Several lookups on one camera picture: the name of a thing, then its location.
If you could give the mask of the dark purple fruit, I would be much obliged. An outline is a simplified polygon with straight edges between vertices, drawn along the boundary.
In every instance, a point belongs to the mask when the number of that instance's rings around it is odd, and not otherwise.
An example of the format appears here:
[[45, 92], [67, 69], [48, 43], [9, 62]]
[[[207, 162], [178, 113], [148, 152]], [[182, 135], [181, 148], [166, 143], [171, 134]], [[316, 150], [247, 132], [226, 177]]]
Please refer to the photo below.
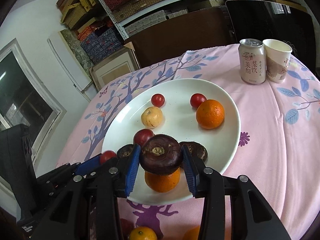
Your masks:
[[175, 172], [183, 160], [181, 147], [176, 139], [157, 134], [142, 147], [139, 162], [146, 172], [169, 175]]
[[128, 157], [133, 150], [133, 144], [127, 144], [117, 150], [117, 157], [119, 159]]
[[208, 152], [206, 148], [195, 141], [182, 141], [180, 142], [180, 146], [186, 145], [190, 154], [194, 157], [198, 157], [202, 159], [203, 162], [206, 162], [208, 158]]

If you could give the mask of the yellow orange tomato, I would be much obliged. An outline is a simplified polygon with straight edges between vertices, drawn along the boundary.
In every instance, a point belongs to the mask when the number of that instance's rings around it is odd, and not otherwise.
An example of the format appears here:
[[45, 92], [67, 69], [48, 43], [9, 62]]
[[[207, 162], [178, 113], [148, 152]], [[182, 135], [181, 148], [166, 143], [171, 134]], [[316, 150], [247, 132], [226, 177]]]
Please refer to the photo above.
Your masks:
[[146, 226], [140, 226], [131, 231], [129, 240], [157, 240], [156, 233]]

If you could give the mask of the red plum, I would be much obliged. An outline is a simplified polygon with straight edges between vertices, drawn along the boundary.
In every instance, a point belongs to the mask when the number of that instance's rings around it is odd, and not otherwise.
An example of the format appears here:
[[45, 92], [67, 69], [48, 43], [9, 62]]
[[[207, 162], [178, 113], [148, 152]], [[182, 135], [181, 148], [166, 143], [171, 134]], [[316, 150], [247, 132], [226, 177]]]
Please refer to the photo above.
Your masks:
[[139, 146], [143, 146], [150, 138], [154, 136], [152, 130], [148, 128], [144, 128], [135, 133], [133, 137], [133, 143], [138, 144]]

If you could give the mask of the large orange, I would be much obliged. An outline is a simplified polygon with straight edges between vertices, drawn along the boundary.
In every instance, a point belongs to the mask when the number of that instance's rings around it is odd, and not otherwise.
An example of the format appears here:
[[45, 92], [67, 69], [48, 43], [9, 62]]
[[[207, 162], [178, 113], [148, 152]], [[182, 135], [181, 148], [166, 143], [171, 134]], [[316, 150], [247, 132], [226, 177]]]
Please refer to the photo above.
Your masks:
[[158, 175], [150, 172], [144, 173], [145, 182], [149, 188], [159, 193], [166, 193], [174, 189], [180, 181], [180, 168], [169, 175]]

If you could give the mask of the small red cherry tomato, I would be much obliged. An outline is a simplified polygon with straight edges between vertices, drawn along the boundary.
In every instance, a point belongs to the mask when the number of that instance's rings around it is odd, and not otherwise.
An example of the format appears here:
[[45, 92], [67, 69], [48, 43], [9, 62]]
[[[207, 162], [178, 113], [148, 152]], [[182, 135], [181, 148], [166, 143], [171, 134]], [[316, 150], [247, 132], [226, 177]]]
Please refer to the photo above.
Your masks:
[[162, 94], [154, 94], [151, 97], [151, 103], [153, 106], [161, 108], [165, 104], [165, 97]]

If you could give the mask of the small orange mandarin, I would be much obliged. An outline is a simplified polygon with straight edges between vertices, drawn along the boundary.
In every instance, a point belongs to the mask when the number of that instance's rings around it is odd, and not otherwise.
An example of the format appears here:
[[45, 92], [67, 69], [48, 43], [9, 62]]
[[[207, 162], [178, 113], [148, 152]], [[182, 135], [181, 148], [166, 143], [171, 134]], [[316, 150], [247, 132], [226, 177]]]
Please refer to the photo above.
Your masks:
[[225, 119], [223, 105], [213, 99], [204, 101], [196, 111], [196, 121], [204, 129], [218, 128]]

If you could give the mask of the pink deer tablecloth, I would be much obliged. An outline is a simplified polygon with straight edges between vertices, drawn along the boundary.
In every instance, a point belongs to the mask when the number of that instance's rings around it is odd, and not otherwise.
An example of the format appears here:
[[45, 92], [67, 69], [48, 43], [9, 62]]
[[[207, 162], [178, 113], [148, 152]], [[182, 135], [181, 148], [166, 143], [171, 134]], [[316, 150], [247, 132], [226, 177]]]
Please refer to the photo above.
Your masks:
[[91, 101], [58, 165], [130, 144], [154, 94], [165, 97], [156, 134], [195, 141], [207, 165], [245, 174], [300, 239], [319, 213], [319, 80], [297, 58], [282, 83], [240, 77], [238, 46], [187, 51], [110, 81]]

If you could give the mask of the white board panel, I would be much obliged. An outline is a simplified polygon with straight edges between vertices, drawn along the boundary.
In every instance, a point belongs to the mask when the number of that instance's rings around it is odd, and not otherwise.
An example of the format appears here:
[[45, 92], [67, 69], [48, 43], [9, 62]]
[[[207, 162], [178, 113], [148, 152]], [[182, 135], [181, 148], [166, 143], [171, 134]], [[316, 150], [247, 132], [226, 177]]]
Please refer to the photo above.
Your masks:
[[84, 94], [92, 84], [92, 80], [76, 59], [61, 32], [53, 32], [47, 41], [60, 66], [71, 79], [77, 90]]

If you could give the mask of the framed picture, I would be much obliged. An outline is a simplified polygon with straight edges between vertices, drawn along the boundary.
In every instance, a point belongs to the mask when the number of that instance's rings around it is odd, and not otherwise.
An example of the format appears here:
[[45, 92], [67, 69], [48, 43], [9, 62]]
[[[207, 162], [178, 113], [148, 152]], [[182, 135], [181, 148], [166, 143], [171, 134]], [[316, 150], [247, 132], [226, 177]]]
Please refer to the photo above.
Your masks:
[[105, 58], [90, 69], [97, 90], [101, 90], [110, 81], [140, 68], [132, 42]]

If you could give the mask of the white plate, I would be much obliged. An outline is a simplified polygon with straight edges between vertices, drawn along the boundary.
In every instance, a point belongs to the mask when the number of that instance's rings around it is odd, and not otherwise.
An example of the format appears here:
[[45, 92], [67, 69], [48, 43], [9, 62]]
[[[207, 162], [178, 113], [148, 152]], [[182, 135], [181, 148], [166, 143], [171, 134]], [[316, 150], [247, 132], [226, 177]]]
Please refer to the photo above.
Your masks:
[[[223, 106], [225, 118], [214, 129], [202, 128], [196, 120], [196, 111], [191, 107], [190, 98], [200, 93]], [[178, 145], [180, 142], [197, 142], [207, 150], [205, 165], [219, 173], [225, 172], [234, 158], [240, 139], [240, 114], [232, 97], [220, 86], [201, 79], [177, 79], [161, 83], [127, 103], [116, 115], [108, 128], [103, 150], [117, 151], [133, 143], [135, 134], [145, 128], [142, 114], [152, 107], [151, 97], [161, 94], [165, 104], [161, 107], [163, 118], [153, 128], [157, 138], [164, 144]]]

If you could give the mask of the pink drink can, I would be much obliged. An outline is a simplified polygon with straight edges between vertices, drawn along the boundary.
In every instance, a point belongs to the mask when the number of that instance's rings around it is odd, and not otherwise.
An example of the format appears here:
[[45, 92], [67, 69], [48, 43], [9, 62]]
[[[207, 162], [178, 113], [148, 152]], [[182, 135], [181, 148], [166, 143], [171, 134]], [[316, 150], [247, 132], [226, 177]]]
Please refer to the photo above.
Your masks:
[[253, 85], [265, 82], [266, 54], [263, 43], [252, 38], [242, 39], [238, 51], [241, 78]]

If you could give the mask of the paper cup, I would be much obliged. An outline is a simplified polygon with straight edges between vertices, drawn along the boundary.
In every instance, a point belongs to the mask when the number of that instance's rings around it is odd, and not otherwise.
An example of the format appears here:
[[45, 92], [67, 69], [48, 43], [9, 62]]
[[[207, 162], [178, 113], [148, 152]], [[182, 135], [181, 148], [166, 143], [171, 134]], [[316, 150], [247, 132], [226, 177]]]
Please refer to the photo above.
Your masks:
[[283, 83], [290, 64], [292, 48], [285, 42], [263, 40], [266, 52], [267, 77], [275, 83]]

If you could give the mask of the dark wooden cabinet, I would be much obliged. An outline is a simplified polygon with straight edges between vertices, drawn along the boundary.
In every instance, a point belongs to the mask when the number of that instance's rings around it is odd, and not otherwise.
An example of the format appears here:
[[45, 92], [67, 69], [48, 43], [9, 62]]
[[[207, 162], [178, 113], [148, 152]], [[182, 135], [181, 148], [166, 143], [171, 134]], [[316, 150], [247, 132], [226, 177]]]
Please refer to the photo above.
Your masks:
[[207, 8], [163, 21], [129, 37], [140, 67], [178, 57], [188, 50], [236, 42], [225, 6]]

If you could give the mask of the window frame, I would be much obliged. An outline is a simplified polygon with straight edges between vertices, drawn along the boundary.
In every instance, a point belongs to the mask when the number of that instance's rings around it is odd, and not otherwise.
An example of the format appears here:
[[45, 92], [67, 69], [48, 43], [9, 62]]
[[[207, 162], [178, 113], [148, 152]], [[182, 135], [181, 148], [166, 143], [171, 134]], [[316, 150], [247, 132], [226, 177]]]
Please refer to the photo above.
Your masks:
[[1, 49], [1, 131], [27, 125], [31, 160], [39, 161], [66, 110], [35, 73], [16, 38]]

